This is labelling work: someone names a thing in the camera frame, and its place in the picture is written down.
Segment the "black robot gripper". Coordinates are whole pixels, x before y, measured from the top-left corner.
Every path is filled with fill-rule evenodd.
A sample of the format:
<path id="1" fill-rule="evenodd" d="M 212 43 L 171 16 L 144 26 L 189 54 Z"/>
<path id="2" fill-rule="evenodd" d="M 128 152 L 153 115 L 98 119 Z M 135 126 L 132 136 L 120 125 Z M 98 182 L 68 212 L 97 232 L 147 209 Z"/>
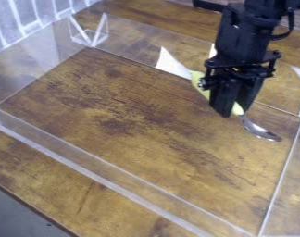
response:
<path id="1" fill-rule="evenodd" d="M 251 19 L 240 25 L 232 25 L 223 14 L 216 38 L 216 56 L 205 63 L 207 76 L 201 87 L 211 90 L 209 104 L 216 112 L 229 118 L 237 101 L 248 111 L 259 96 L 264 80 L 272 76 L 279 53 L 268 50 L 275 35 L 275 27 L 283 18 L 280 6 L 274 6 L 280 16 L 274 19 Z"/>

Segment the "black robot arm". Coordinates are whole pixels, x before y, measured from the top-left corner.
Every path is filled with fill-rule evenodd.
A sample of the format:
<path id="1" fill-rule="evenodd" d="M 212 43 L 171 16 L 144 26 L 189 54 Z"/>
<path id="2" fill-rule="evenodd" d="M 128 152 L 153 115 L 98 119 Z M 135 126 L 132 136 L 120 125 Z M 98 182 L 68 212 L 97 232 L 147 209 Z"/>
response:
<path id="1" fill-rule="evenodd" d="M 283 19 L 295 24 L 300 0 L 244 0 L 225 5 L 207 0 L 192 2 L 223 14 L 215 43 L 217 54 L 205 61 L 201 88 L 211 91 L 209 104 L 228 118 L 235 106 L 251 108 L 264 81 L 275 76 L 282 53 L 270 50 L 268 45 L 291 35 L 276 34 L 275 28 Z"/>

